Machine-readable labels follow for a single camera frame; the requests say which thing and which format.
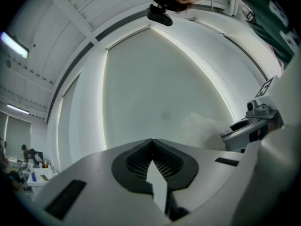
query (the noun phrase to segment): fluorescent light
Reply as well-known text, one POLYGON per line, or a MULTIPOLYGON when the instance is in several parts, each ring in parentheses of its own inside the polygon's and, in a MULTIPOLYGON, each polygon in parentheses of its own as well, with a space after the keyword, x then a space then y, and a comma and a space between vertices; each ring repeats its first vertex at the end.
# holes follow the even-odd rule
POLYGON ((20 108, 18 108, 18 107, 15 107, 15 106, 13 106, 13 105, 7 104, 6 106, 7 106, 8 108, 10 108, 10 109, 15 110, 15 111, 22 112, 22 113, 24 113, 24 114, 29 114, 28 111, 22 110, 22 109, 20 109, 20 108))
POLYGON ((24 49, 18 42, 14 41, 9 35, 5 32, 1 34, 1 40, 9 46, 16 53, 20 54, 23 58, 28 57, 28 51, 24 49))

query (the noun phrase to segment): ceiling beam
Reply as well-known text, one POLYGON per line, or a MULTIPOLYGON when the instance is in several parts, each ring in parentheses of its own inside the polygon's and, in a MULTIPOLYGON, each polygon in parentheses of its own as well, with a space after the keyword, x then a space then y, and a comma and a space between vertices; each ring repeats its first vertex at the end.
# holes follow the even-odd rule
POLYGON ((93 28, 77 11, 77 9, 69 2, 69 0, 52 1, 94 45, 98 43, 96 38, 93 36, 93 28))
POLYGON ((0 88, 0 97, 6 102, 11 103, 14 106, 17 106, 21 109, 28 110, 30 108, 37 110, 42 113, 46 113, 47 108, 42 107, 36 103, 30 102, 24 98, 14 95, 13 93, 5 90, 4 88, 0 88))
POLYGON ((11 58, 5 56, 3 53, 1 54, 1 63, 3 63, 2 66, 6 66, 7 60, 10 61, 11 69, 15 72, 16 75, 38 85, 39 87, 52 92, 53 89, 53 84, 50 84, 49 82, 43 80, 42 78, 38 77, 37 75, 31 73, 27 69, 23 68, 21 65, 13 61, 11 58))

